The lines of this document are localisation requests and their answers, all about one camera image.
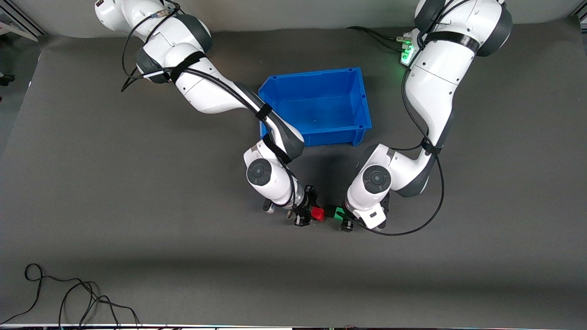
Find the blue plastic storage bin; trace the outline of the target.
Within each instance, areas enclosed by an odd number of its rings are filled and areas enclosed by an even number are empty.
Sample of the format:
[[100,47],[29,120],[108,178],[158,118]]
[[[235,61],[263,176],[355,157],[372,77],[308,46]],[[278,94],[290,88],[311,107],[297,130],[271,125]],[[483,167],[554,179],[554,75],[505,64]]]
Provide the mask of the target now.
[[372,128],[359,67],[273,75],[258,96],[302,134],[306,147],[356,147]]

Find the dark grey table mat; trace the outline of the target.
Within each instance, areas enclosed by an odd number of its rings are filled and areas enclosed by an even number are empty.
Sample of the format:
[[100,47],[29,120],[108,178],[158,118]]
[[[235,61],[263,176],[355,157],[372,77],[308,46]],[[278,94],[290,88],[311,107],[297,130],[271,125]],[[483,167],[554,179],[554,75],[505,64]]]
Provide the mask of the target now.
[[423,230],[296,227],[247,183],[247,110],[120,92],[124,39],[44,38],[0,158],[0,322],[39,264],[146,324],[587,329],[587,55],[576,17],[476,58]]

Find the aluminium frame rail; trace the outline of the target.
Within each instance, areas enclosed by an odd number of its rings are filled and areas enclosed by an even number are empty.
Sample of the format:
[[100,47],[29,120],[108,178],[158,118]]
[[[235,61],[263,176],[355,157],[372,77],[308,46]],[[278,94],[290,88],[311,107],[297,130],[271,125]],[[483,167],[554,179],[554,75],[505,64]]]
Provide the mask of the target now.
[[0,0],[0,39],[12,33],[38,42],[40,36],[48,35],[40,25],[23,12],[13,0]]

